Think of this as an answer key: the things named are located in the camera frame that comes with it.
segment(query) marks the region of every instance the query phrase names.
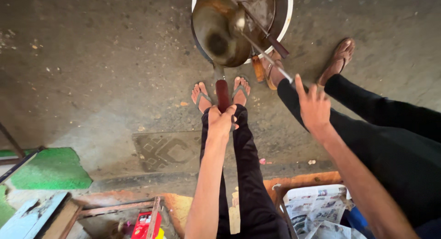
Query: concrete floor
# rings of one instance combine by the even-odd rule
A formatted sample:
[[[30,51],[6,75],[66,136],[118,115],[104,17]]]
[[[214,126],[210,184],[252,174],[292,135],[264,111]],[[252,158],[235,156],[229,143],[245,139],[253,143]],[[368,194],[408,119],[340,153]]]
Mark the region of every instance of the concrete floor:
[[[119,178],[107,190],[122,189],[126,177],[148,180],[132,134],[198,131],[190,90],[204,81],[215,97],[190,16],[191,0],[1,0],[0,121],[23,148],[72,147],[96,183]],[[337,43],[354,37],[343,73],[350,81],[441,111],[440,18],[441,0],[295,0],[282,41],[291,52],[285,69],[311,82]],[[277,93],[257,84],[251,65],[226,74],[229,83],[238,74],[251,80],[249,125],[260,156],[275,162],[262,166],[266,178],[331,168]],[[309,166],[312,159],[320,164]],[[194,181],[184,194],[192,195]]]

